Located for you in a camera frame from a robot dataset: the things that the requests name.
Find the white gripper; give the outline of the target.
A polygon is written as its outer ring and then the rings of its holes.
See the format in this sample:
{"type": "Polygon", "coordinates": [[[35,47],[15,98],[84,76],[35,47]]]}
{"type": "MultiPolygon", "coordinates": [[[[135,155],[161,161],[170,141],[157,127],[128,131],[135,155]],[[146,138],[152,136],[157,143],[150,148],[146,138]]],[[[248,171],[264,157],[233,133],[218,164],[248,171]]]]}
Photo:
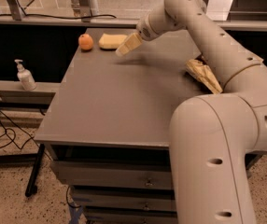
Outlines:
{"type": "Polygon", "coordinates": [[[159,35],[152,29],[149,22],[149,15],[142,17],[136,24],[137,33],[129,34],[125,40],[116,49],[118,56],[124,56],[134,49],[142,45],[142,39],[151,41],[156,39],[159,35]]]}

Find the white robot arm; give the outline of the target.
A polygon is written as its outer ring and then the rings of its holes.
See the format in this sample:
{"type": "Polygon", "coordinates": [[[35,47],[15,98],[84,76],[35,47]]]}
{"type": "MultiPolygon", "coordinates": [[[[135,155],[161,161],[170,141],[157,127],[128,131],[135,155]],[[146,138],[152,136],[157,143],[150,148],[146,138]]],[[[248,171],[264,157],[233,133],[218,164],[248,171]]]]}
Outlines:
{"type": "Polygon", "coordinates": [[[117,49],[185,28],[223,92],[190,98],[170,122],[178,224],[256,224],[248,153],[267,152],[267,66],[210,20],[202,0],[164,0],[117,49]]]}

